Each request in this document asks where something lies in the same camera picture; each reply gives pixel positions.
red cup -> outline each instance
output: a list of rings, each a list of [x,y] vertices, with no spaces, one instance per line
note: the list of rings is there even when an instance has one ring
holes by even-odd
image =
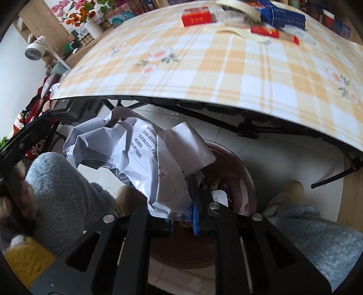
[[[323,9],[323,25],[327,28],[334,30],[335,15]]]

white lamp head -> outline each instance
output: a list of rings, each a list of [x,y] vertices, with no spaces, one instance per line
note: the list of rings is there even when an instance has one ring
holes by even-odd
[[[45,37],[40,36],[37,40],[27,46],[25,49],[25,56],[30,60],[39,60],[43,57],[45,51]]]

tile floor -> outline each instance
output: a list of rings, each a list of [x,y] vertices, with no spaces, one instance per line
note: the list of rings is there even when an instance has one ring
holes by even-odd
[[[133,102],[123,103],[128,106]],[[186,121],[202,138],[215,141],[234,152],[244,162],[253,178],[259,210],[263,210],[285,181],[293,179],[303,184],[306,204],[318,207],[322,217],[331,221],[337,220],[343,180],[310,189],[312,183],[343,170],[343,156],[336,147],[302,136],[261,134],[257,140],[241,138],[209,123],[152,105],[145,105],[135,111],[163,129]],[[103,107],[99,116],[105,117],[108,113],[109,109]],[[241,122],[239,116],[209,111],[203,113],[236,126]],[[69,129],[65,127],[61,132],[67,134]],[[99,183],[113,195],[121,185],[107,169],[93,170],[81,165],[78,170],[90,182]],[[214,278],[213,266],[181,270],[150,258],[149,283],[172,294],[214,294]]]

white plastic wrapper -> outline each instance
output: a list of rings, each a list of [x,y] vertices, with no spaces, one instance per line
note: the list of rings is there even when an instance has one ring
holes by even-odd
[[[109,168],[132,184],[147,197],[152,216],[187,221],[192,203],[185,177],[215,161],[187,123],[162,130],[124,107],[76,126],[63,152],[75,167]]]

plaid tablecloth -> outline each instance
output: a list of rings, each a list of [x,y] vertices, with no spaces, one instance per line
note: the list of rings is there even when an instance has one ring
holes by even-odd
[[[183,10],[201,6],[217,9],[197,1],[128,20],[94,46],[54,98],[131,95],[236,106],[363,150],[363,47],[308,15],[315,46],[259,44],[203,29],[221,24],[183,27]]]

